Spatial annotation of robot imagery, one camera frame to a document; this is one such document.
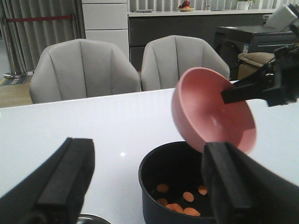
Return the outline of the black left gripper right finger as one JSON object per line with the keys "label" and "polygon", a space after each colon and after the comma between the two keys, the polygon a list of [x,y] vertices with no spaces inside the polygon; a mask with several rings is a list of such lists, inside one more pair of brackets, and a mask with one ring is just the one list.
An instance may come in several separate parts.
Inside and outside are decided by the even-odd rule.
{"label": "black left gripper right finger", "polygon": [[201,173],[218,224],[297,224],[299,188],[228,142],[204,147]]}

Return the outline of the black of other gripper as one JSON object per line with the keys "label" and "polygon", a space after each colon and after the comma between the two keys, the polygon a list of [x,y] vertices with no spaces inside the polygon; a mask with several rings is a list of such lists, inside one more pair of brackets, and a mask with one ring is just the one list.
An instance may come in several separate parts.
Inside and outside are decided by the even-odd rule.
{"label": "black of other gripper", "polygon": [[263,99],[269,107],[296,103],[299,99],[299,47],[274,52],[275,60],[221,92],[225,104]]}

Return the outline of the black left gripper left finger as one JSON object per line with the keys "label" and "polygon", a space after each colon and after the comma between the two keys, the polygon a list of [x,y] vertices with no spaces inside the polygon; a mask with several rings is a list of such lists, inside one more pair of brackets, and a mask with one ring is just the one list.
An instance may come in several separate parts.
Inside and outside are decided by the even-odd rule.
{"label": "black left gripper left finger", "polygon": [[92,139],[67,138],[0,199],[2,224],[75,224],[95,169]]}

